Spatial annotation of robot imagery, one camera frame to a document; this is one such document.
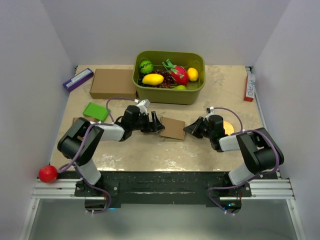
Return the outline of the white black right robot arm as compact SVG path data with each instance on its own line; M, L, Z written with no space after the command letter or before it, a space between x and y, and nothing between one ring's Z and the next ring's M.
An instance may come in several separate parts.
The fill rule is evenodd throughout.
M243 164L230 171L228 181L222 185L223 192L230 197L235 196L244 183L263 172L274 172L284 163L284 154L263 127L227 135L223 118L212 114L199 117L183 130L198 139L209 139L211 147L217 152L241 152Z

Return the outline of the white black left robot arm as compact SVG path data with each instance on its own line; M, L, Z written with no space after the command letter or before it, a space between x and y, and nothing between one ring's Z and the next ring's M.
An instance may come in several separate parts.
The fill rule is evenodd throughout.
M99 143L123 142L131 137L133 131L159 133L165 129L155 111L151 112L151 118L147 107L140 103L129 105L114 123L92 123L83 117L78 118L57 144L58 151L70 159L70 163L60 167L58 172L63 173L73 166L87 181L86 191L92 196L99 196L104 190L104 184L100 181L102 175L93 161Z

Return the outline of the green small box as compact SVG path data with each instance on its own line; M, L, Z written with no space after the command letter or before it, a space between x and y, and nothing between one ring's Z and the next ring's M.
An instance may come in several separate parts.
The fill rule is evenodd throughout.
M82 114L86 117L95 118L98 121L104 122L109 116L109 111L102 105L90 102Z

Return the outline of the large closed cardboard box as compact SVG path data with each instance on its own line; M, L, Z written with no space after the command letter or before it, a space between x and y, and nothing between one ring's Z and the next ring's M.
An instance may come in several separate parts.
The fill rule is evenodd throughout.
M136 87L133 83L132 69L95 70L90 95L93 99L107 100L113 97L134 99Z

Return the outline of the red white toothpaste box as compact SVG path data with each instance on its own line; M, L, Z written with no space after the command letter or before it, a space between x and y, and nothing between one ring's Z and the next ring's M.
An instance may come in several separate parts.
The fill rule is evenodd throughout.
M249 72L246 77L244 97L243 100L246 102L252 102L255 98L255 83L256 77L254 74Z

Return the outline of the small brown cardboard box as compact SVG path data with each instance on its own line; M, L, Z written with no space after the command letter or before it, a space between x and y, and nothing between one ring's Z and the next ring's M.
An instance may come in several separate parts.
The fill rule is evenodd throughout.
M75 123L82 124L84 122L96 123L97 121L94 117L74 117L72 120L73 124Z

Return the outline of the purple rectangular box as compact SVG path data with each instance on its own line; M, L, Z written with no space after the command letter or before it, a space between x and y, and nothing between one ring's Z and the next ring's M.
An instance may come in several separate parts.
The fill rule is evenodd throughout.
M84 84L86 81L91 79L93 76L94 72L91 69L86 68L85 70L81 71L74 77L64 82L62 85L68 92L72 92L80 85Z

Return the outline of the round yellow sponge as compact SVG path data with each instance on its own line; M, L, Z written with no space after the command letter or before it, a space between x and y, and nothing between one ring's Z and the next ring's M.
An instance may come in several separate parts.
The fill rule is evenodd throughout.
M235 132L233 125L227 121L223 122L223 128L224 128L225 134L228 136L232 135Z

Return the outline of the olive green plastic bin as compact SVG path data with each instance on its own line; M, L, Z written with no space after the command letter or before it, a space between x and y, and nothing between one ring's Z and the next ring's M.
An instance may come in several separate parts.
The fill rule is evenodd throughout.
M199 78L195 82L188 83L186 90L141 86L138 84L141 77L140 64L146 60L151 61L154 68L159 70L165 69L162 65L165 60L171 60L185 69L195 68L199 73ZM135 59L132 82L140 99L148 99L152 103L192 105L206 84L205 61L201 55L191 52L142 51Z

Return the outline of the green toy lime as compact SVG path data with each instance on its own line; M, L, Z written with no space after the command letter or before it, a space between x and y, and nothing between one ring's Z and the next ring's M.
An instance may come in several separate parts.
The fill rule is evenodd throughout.
M173 89L175 89L175 90L186 90L187 88L184 85L178 85L178 86L175 86Z

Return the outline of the dark toy grapes bunch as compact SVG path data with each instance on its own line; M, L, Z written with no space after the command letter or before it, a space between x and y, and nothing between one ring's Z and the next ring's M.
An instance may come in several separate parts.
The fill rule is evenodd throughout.
M164 77L164 81L162 84L159 85L147 85L142 83L142 79L146 74L139 74L137 84L141 87L149 87L149 88L162 88L162 89L171 89L173 87L176 87L177 84L172 79L171 75L166 70L154 70L151 72L151 74L159 74Z

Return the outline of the yellow toy mango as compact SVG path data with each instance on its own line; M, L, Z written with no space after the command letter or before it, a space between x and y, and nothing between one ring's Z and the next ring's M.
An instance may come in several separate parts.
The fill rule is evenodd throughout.
M162 82L164 81L164 77L160 74L156 74L156 73L150 73L145 75L142 78L142 83L145 85L151 85L151 86L157 86L162 84Z

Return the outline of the pink toy dragon fruit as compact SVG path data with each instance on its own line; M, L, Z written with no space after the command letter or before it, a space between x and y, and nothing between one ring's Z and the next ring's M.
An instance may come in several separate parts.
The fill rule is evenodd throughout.
M173 64L169 59L162 62L162 65L177 85L183 85L185 87L188 85L189 76L184 67Z

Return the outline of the yellow toy lemon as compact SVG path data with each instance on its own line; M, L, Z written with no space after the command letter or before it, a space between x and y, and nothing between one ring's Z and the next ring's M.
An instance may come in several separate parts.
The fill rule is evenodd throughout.
M195 82L198 80L199 78L199 73L198 71L193 68L193 67L190 67L188 70L187 70L187 74L188 74L188 78L189 78L189 81L191 82Z

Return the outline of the green toy watermelon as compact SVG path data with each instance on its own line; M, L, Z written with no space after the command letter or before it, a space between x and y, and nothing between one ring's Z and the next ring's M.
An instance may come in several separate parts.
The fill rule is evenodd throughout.
M154 65L152 64L151 61L144 60L140 63L139 71L142 74L145 74L145 75L150 74L153 70L154 70Z

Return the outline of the red toy tomato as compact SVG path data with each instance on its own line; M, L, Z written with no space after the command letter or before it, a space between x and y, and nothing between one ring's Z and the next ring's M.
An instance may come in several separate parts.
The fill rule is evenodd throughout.
M58 170L52 165L46 165L39 170L38 178L43 183L53 183L58 178Z

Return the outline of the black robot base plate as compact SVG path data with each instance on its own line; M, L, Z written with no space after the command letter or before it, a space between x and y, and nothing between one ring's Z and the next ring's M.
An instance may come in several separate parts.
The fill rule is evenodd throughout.
M251 197L248 183L228 189L227 172L219 171L102 171L97 186L111 195L111 206L123 204L205 205L211 199L223 207L239 209Z

